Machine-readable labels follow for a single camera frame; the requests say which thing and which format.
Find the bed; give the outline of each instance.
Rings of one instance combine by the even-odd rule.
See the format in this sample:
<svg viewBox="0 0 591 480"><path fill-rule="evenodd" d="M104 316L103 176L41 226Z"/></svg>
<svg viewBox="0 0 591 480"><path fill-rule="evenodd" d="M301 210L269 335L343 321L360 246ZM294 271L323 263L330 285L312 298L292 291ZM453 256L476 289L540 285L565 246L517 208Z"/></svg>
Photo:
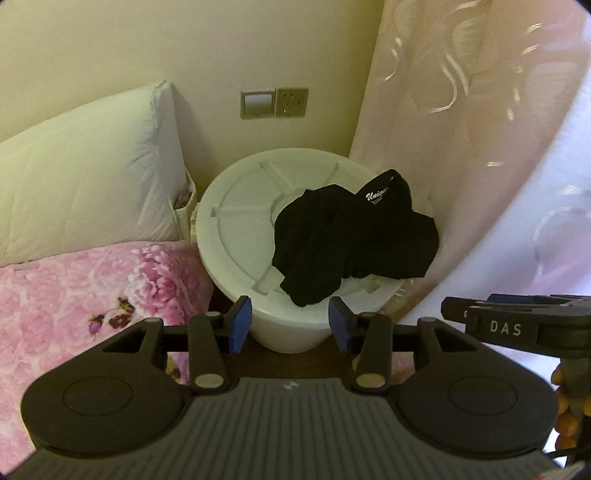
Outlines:
<svg viewBox="0 0 591 480"><path fill-rule="evenodd" d="M34 450L20 402L36 378L144 318L207 311L195 204L168 82L0 142L0 472ZM172 353L167 373L187 367Z"/></svg>

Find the finger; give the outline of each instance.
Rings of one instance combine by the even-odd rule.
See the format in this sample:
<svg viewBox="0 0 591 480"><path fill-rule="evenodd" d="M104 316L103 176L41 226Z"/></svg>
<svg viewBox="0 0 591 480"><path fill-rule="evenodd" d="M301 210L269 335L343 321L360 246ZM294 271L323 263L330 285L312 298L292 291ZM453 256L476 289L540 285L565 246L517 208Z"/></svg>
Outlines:
<svg viewBox="0 0 591 480"><path fill-rule="evenodd" d="M591 395L587 395L585 401L583 402L583 412L588 417L591 417Z"/></svg>
<svg viewBox="0 0 591 480"><path fill-rule="evenodd" d="M556 391L556 395L558 398L558 415L562 415L569 409L569 398L566 393L564 393L563 388L559 388Z"/></svg>
<svg viewBox="0 0 591 480"><path fill-rule="evenodd" d="M571 412L567 411L558 417L554 429L561 435L573 437L579 429L579 422Z"/></svg>
<svg viewBox="0 0 591 480"><path fill-rule="evenodd" d="M566 450L568 448L575 448L576 446L577 442L574 438L565 437L564 435L559 435L554 444L554 448L557 450Z"/></svg>
<svg viewBox="0 0 591 480"><path fill-rule="evenodd" d="M562 376L562 369L560 368L560 365L556 367L556 370L554 370L552 372L552 376L550 377L550 382L552 382L553 385L562 385L564 381L564 378Z"/></svg>

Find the white bucket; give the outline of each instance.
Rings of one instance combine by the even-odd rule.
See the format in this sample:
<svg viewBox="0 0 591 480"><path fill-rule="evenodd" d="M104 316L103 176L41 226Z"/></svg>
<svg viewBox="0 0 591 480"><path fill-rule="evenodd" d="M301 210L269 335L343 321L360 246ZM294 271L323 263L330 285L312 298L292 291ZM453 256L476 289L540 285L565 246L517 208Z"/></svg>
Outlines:
<svg viewBox="0 0 591 480"><path fill-rule="evenodd" d="M194 224L201 258L230 300L242 295L252 299L251 334L260 344L276 352L300 353L330 336L329 299L300 308L279 287L283 276L271 260L274 222L281 210L306 189L338 184L357 192L373 176L339 155L282 148L236 162L206 190ZM348 278L334 295L355 313L376 312L401 283L375 275Z"/></svg>

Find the white bucket lid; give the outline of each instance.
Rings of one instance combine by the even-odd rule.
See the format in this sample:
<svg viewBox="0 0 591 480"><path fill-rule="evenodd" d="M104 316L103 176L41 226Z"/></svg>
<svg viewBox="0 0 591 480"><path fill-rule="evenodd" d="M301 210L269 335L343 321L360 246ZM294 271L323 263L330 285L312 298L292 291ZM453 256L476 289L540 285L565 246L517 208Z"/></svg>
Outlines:
<svg viewBox="0 0 591 480"><path fill-rule="evenodd" d="M328 328L329 299L301 308L279 287L283 276L271 266L274 222L306 189L337 184L357 192L373 176L347 158L308 148L271 150L236 162L215 178L199 204L196 238L207 272L230 300L249 296L259 317ZM348 278L334 295L355 313L375 312L401 284L376 275Z"/></svg>

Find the cream wall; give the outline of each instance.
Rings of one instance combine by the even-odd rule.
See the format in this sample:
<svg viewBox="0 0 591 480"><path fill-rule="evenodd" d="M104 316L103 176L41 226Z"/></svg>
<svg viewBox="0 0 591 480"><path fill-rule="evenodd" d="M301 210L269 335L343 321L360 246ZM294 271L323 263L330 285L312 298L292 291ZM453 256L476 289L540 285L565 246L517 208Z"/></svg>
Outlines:
<svg viewBox="0 0 591 480"><path fill-rule="evenodd" d="M255 152L348 155L383 0L4 0L0 141L101 96L170 80L202 189ZM244 121L240 90L306 86L304 118Z"/></svg>

